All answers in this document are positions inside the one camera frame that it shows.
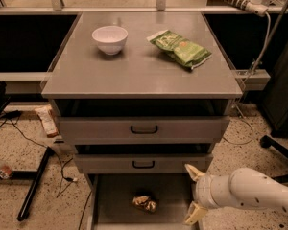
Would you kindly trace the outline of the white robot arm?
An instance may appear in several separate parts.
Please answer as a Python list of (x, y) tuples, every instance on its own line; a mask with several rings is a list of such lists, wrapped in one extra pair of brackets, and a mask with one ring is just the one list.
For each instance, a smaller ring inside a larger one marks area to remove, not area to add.
[(211, 175), (185, 164), (190, 178), (196, 183), (192, 189), (194, 200), (184, 219), (193, 225), (203, 218), (209, 209), (232, 207), (237, 209), (273, 209), (288, 216), (288, 187), (266, 174), (240, 168), (230, 175)]

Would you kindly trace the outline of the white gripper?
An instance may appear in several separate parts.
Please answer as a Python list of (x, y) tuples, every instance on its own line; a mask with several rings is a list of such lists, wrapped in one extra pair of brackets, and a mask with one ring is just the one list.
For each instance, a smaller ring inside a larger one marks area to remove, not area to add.
[(207, 209), (227, 207), (231, 202), (231, 193), (228, 185), (228, 175), (205, 175), (196, 167), (185, 164), (190, 178), (197, 182), (195, 188), (196, 202), (189, 205), (187, 215), (184, 218), (186, 225), (193, 225), (202, 219), (208, 212)]

